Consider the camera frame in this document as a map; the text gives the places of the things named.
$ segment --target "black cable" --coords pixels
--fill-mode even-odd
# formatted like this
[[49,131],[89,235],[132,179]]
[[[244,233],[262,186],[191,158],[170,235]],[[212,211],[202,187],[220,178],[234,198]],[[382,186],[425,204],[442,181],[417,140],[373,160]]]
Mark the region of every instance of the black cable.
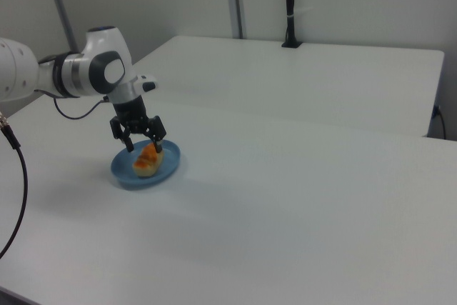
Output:
[[438,115],[441,118],[441,124],[443,125],[443,139],[446,139],[446,126],[444,125],[444,117],[440,110],[438,110]]
[[8,142],[11,144],[11,147],[17,151],[19,160],[21,160],[22,175],[24,177],[24,195],[22,197],[21,212],[19,213],[19,218],[17,219],[16,226],[14,227],[11,237],[9,238],[8,242],[6,243],[6,246],[0,252],[0,259],[1,259],[3,257],[3,255],[6,253],[6,251],[8,250],[8,248],[11,246],[11,243],[13,243],[13,240],[16,237],[17,231],[19,230],[19,227],[21,226],[22,219],[24,217],[24,212],[26,211],[27,193],[29,190],[29,178],[27,176],[27,167],[26,167],[26,162],[24,160],[24,155],[22,155],[22,151],[21,151],[21,144],[17,140],[16,136],[14,136],[13,129],[9,126],[8,120],[1,112],[0,112],[0,131],[8,139]]
[[21,226],[22,219],[24,217],[24,212],[26,211],[27,194],[29,191],[29,178],[27,176],[27,167],[26,167],[26,162],[24,160],[24,155],[22,155],[22,151],[19,147],[15,148],[15,150],[17,151],[17,154],[19,155],[19,159],[21,160],[22,174],[24,175],[24,195],[22,197],[22,205],[21,205],[21,212],[19,213],[19,218],[17,219],[16,226],[14,227],[13,233],[11,234],[11,237],[9,238],[8,242],[6,243],[6,246],[0,252],[0,259],[8,251],[9,247],[11,246],[11,243],[13,243],[13,240],[16,237],[19,227]]
[[89,110],[89,112],[87,112],[87,113],[85,113],[85,114],[83,114],[82,116],[79,116],[79,117],[70,117],[70,116],[67,116],[64,112],[62,112],[62,110],[60,110],[60,108],[59,108],[59,105],[57,105],[57,99],[56,99],[56,98],[54,98],[54,106],[56,107],[57,111],[58,111],[62,116],[64,116],[64,117],[67,118],[67,119],[71,119],[71,120],[73,120],[73,121],[76,121],[76,120],[78,120],[78,119],[83,119],[84,117],[87,117],[93,110],[95,110],[95,108],[96,108],[98,105],[100,105],[100,104],[102,104],[102,103],[107,103],[108,101],[109,101],[109,100],[108,100],[108,97],[105,96],[102,100],[100,100],[97,104],[95,104],[95,105],[92,107],[92,109]]

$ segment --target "bread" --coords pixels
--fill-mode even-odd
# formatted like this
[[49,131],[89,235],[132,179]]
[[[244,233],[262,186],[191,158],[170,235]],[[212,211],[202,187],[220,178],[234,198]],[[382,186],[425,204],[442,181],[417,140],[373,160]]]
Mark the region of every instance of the bread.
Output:
[[164,150],[160,153],[156,152],[154,143],[150,143],[143,148],[140,156],[134,162],[134,172],[138,176],[153,176],[159,169],[162,160],[164,159]]

